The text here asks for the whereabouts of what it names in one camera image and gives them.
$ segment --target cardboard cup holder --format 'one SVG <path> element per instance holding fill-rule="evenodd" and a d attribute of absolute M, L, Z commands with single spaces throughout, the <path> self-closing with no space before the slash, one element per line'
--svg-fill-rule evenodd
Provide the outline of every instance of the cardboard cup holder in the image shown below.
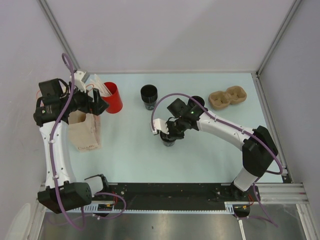
<path fill-rule="evenodd" d="M 228 107 L 230 104 L 239 104 L 247 99 L 247 93 L 240 86 L 231 86 L 226 91 L 215 91 L 209 95 L 209 103 L 214 110 Z"/>

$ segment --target metal frame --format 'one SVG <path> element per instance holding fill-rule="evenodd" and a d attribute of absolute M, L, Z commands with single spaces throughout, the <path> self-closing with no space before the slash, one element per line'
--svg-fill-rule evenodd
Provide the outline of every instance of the metal frame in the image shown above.
<path fill-rule="evenodd" d="M 286 162 L 286 158 L 284 155 L 284 150 L 282 149 L 280 139 L 279 139 L 279 136 L 278 136 L 278 133 L 276 130 L 276 125 L 273 120 L 273 117 L 272 117 L 272 114 L 270 111 L 270 107 L 268 105 L 266 95 L 265 95 L 264 89 L 262 87 L 260 78 L 258 77 L 258 75 L 256 73 L 252 73 L 251 76 L 253 79 L 255 90 L 257 92 L 257 95 L 258 95 L 258 98 L 260 101 L 260 105 L 262 108 L 262 113 L 263 113 L 263 116 L 264 116 L 264 119 L 266 122 L 266 126 L 267 126 L 268 130 L 270 131 L 270 135 L 273 138 L 274 143 L 277 146 L 278 151 L 279 151 L 278 156 L 279 156 L 279 160 L 282 163 L 282 167 L 283 167 L 283 174 L 282 174 L 283 180 L 286 182 L 287 179 L 285 179 L 285 178 L 287 178 L 286 175 L 289 174 L 289 171 L 287 169 L 287 162 Z"/>
<path fill-rule="evenodd" d="M 54 34 L 56 35 L 56 37 L 58 38 L 59 43 L 61 44 L 63 50 L 65 51 L 65 53 L 67 53 L 72 61 L 72 64 L 74 66 L 75 69 L 80 69 L 80 66 L 78 64 L 78 61 L 74 55 L 74 53 L 72 52 L 63 32 L 61 31 L 58 22 L 56 21 L 56 18 L 53 14 L 53 12 L 51 11 L 48 3 L 46 0 L 37 0 L 37 2 L 39 3 L 40 8 L 42 9 L 45 17 L 47 18 Z"/>
<path fill-rule="evenodd" d="M 319 228 L 315 225 L 315 219 L 312 214 L 310 204 L 297 204 L 304 234 L 307 240 L 318 240 L 320 236 Z"/>
<path fill-rule="evenodd" d="M 291 8 L 287 15 L 285 16 L 280 29 L 275 35 L 274 40 L 272 41 L 271 46 L 269 47 L 268 51 L 266 52 L 266 55 L 264 56 L 258 70 L 257 70 L 257 75 L 260 76 L 261 73 L 263 72 L 266 64 L 268 63 L 269 59 L 271 58 L 273 52 L 275 51 L 277 45 L 279 44 L 280 40 L 282 39 L 285 31 L 287 30 L 289 24 L 291 23 L 293 17 L 296 15 L 296 12 L 301 5 L 303 0 L 295 0 L 293 4 L 291 5 Z"/>
<path fill-rule="evenodd" d="M 37 240 L 40 234 L 41 226 L 46 214 L 46 207 L 40 204 L 37 200 L 34 203 L 34 211 L 30 220 L 30 228 L 24 239 Z"/>
<path fill-rule="evenodd" d="M 308 204 L 308 197 L 302 183 L 258 183 L 263 204 Z"/>
<path fill-rule="evenodd" d="M 98 205 L 104 204 L 102 202 L 94 202 L 90 205 L 87 205 L 83 208 L 84 212 L 87 214 L 108 214 L 110 212 L 113 213 L 120 213 L 120 210 L 113 209 L 113 210 L 98 210 Z M 170 210 L 126 210 L 124 213 L 126 214 L 234 214 L 234 209 L 232 204 L 225 203 L 225 210 L 199 210 L 199 211 L 187 211 L 187 210 L 179 210 L 179 211 L 170 211 Z M 81 208 L 75 208 L 72 210 L 69 210 L 68 213 L 81 213 Z"/>

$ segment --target metal floor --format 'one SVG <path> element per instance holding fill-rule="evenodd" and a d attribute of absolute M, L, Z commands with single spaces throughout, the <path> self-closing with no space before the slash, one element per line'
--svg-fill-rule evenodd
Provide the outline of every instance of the metal floor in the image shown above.
<path fill-rule="evenodd" d="M 266 205 L 279 228 L 258 219 L 243 221 L 246 240 L 306 240 L 295 204 Z M 127 213 L 113 220 L 86 218 L 86 229 L 78 231 L 65 222 L 62 214 L 46 213 L 38 240 L 243 240 L 238 221 L 227 214 L 149 214 Z M 258 205 L 250 215 L 263 216 Z M 70 213 L 71 218 L 78 213 Z"/>

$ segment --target stainless steel surface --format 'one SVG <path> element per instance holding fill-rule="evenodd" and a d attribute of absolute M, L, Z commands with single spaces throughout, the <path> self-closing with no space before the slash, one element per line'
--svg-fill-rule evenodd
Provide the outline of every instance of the stainless steel surface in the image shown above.
<path fill-rule="evenodd" d="M 306 239 L 318 240 L 318 236 L 320 236 L 319 226 L 316 225 L 316 220 L 310 204 L 297 204 L 296 208 L 300 216 Z"/>
<path fill-rule="evenodd" d="M 278 228 L 269 222 L 259 219 L 243 221 L 243 228 L 247 240 L 306 240 L 304 229 L 296 205 L 266 205 Z M 262 209 L 255 206 L 250 215 L 264 216 Z"/>
<path fill-rule="evenodd" d="M 275 35 L 275 38 L 270 46 L 270 48 L 268 49 L 266 55 L 264 56 L 258 70 L 258 76 L 260 76 L 260 74 L 262 73 L 262 71 L 264 70 L 267 62 L 269 61 L 272 53 L 274 52 L 274 50 L 276 49 L 279 41 L 281 40 L 282 36 L 284 35 L 286 29 L 288 28 L 289 24 L 291 23 L 291 20 L 293 19 L 293 17 L 295 16 L 301 2 L 303 0 L 295 0 L 289 10 L 289 12 L 287 13 L 287 15 L 285 16 L 283 23 L 280 27 L 280 29 L 278 30 L 277 34 Z"/>
<path fill-rule="evenodd" d="M 72 64 L 73 64 L 73 67 L 75 69 L 79 69 L 80 66 L 77 62 L 77 59 L 74 55 L 74 53 L 72 52 L 64 34 L 62 33 L 57 21 L 56 21 L 56 18 L 54 16 L 54 14 L 52 13 L 48 3 L 46 0 L 37 0 L 39 5 L 40 5 L 40 8 L 42 9 L 45 17 L 47 18 L 50 26 L 52 27 L 53 31 L 54 31 L 54 34 L 56 35 L 56 37 L 58 38 L 58 41 L 60 42 L 62 48 L 64 49 L 64 51 L 69 55 L 71 61 L 72 61 Z"/>
<path fill-rule="evenodd" d="M 243 221 L 247 240 L 306 240 L 295 204 L 267 205 L 267 210 L 279 224 L 275 228 L 258 219 Z M 254 205 L 252 215 L 263 216 Z M 71 218 L 79 214 L 70 214 Z M 52 221 L 65 222 L 64 217 L 51 214 Z M 86 229 L 77 231 L 69 224 L 51 225 L 44 219 L 39 240 L 243 240 L 238 221 L 225 214 L 124 214 L 113 220 L 87 217 Z"/>
<path fill-rule="evenodd" d="M 70 214 L 72 218 L 79 214 Z M 64 221 L 62 215 L 58 221 Z M 88 217 L 84 231 L 70 225 L 43 223 L 39 240 L 242 240 L 238 221 L 231 215 L 124 214 L 113 220 Z"/>

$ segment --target white bracket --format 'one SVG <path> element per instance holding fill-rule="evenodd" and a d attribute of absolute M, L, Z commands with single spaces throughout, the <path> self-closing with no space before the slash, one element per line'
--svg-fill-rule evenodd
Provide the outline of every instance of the white bracket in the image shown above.
<path fill-rule="evenodd" d="M 86 85 L 85 85 L 85 81 L 87 80 L 86 78 L 88 78 L 89 75 L 87 74 L 87 71 L 84 70 L 77 70 L 74 73 L 74 85 L 78 88 L 79 91 L 81 92 L 86 92 Z"/>
<path fill-rule="evenodd" d="M 100 176 L 89 177 L 89 178 L 85 179 L 84 181 L 87 184 L 89 184 L 92 197 L 94 197 L 97 192 L 100 192 L 100 191 L 102 191 L 102 189 L 104 189 L 104 184 L 103 184 Z"/>
<path fill-rule="evenodd" d="M 157 119 L 153 120 L 153 126 L 154 126 L 154 130 L 153 130 L 152 125 L 150 123 L 150 129 L 151 129 L 151 132 L 153 133 L 153 135 L 157 135 L 158 131 L 161 131 L 167 135 L 169 134 L 168 126 L 167 126 L 165 120 L 157 118 Z"/>

